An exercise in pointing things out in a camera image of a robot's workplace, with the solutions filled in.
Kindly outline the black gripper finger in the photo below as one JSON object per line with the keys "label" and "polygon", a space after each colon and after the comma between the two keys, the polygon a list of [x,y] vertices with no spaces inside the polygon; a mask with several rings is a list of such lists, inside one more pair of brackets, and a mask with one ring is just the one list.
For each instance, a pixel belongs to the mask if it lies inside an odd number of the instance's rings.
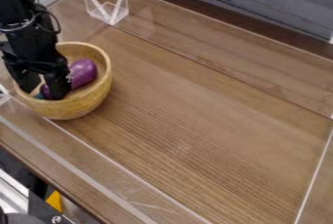
{"label": "black gripper finger", "polygon": [[71,82],[67,74],[48,73],[44,76],[43,95],[47,99],[60,100],[71,91]]}
{"label": "black gripper finger", "polygon": [[20,89],[25,93],[30,93],[41,82],[39,71],[34,68],[20,65],[9,65],[6,69]]}

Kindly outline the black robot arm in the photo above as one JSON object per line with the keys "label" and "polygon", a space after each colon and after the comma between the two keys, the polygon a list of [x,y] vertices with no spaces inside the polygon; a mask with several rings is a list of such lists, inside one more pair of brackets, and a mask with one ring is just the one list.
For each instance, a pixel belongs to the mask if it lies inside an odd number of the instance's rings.
{"label": "black robot arm", "polygon": [[68,60],[57,51],[61,26],[53,14],[34,0],[0,0],[2,60],[16,84],[30,93],[44,82],[53,100],[71,91]]}

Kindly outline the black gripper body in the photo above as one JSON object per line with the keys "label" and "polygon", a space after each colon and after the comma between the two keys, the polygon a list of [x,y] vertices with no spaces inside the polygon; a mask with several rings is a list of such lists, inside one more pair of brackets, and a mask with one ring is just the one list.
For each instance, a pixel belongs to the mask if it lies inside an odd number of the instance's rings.
{"label": "black gripper body", "polygon": [[57,51],[57,34],[52,22],[0,23],[6,41],[0,46],[5,67],[13,79],[48,78],[69,75],[68,60]]}

